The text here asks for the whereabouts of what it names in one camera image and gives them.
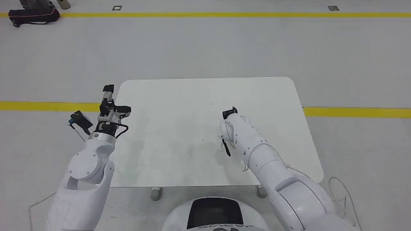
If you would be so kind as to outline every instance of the yellow floor stripe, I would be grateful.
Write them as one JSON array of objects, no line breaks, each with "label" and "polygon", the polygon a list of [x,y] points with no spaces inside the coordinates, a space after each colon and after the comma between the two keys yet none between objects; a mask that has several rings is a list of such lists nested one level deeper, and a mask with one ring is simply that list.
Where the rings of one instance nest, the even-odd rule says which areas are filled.
[{"label": "yellow floor stripe", "polygon": [[39,112],[98,112],[99,103],[63,103],[63,102],[12,102],[0,101],[3,111],[39,111]]},{"label": "yellow floor stripe", "polygon": [[306,117],[411,118],[411,108],[304,107],[304,113]]},{"label": "yellow floor stripe", "polygon": [[66,18],[411,18],[411,13],[293,13],[293,12],[152,12],[61,13]]},{"label": "yellow floor stripe", "polygon": [[[99,103],[0,101],[0,111],[99,112]],[[411,108],[304,107],[306,117],[411,119]]]}]

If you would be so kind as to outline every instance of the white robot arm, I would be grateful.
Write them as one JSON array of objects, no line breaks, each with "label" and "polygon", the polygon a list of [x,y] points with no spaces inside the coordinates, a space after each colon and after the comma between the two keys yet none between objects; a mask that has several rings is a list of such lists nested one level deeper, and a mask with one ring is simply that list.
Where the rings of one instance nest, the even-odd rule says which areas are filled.
[{"label": "white robot arm", "polygon": [[335,214],[334,204],[325,190],[312,179],[290,171],[277,151],[237,109],[223,112],[221,126],[226,150],[225,142],[229,141],[267,191],[285,230],[356,230]]},{"label": "white robot arm", "polygon": [[[105,86],[103,92],[98,124],[93,133],[88,131],[92,124],[80,111],[71,116],[69,125],[78,124],[89,135],[89,139],[85,142],[84,150],[72,157],[53,198],[46,220],[47,231],[90,231],[96,228],[101,218],[114,173],[114,163],[109,157],[114,151],[117,137],[128,129],[121,124],[121,120],[131,113],[130,107],[114,104],[114,85]],[[118,126],[124,126],[126,130],[116,136]],[[79,190],[79,180],[97,186],[91,190]]]}]

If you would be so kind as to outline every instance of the gray floor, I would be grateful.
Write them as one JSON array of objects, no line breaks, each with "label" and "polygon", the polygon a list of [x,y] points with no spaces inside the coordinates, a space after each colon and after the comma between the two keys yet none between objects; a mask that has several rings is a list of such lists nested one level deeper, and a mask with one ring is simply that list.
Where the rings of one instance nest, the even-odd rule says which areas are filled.
[{"label": "gray floor", "polygon": [[[69,12],[409,12],[411,0],[70,0]],[[19,8],[0,0],[0,12]],[[0,100],[98,102],[130,79],[288,76],[303,106],[410,107],[410,19],[70,19],[15,29],[0,19]],[[95,121],[96,114],[88,114]],[[69,113],[0,112],[0,223],[28,230],[28,206],[53,193],[83,143]],[[410,121],[308,118],[324,181],[348,186],[365,231],[409,230]],[[97,230],[159,230],[186,200],[207,195],[255,207],[253,187],[112,189]],[[43,230],[49,201],[33,209]]]}]

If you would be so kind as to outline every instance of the white table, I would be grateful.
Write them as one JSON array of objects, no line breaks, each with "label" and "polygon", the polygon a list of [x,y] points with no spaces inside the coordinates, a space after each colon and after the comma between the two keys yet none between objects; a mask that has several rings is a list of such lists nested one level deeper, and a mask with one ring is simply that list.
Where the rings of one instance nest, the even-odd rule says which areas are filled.
[{"label": "white table", "polygon": [[234,105],[250,117],[284,161],[323,179],[307,121],[289,78],[129,80],[117,105],[132,108],[130,129],[110,156],[112,187],[259,185],[220,140],[222,112]]}]

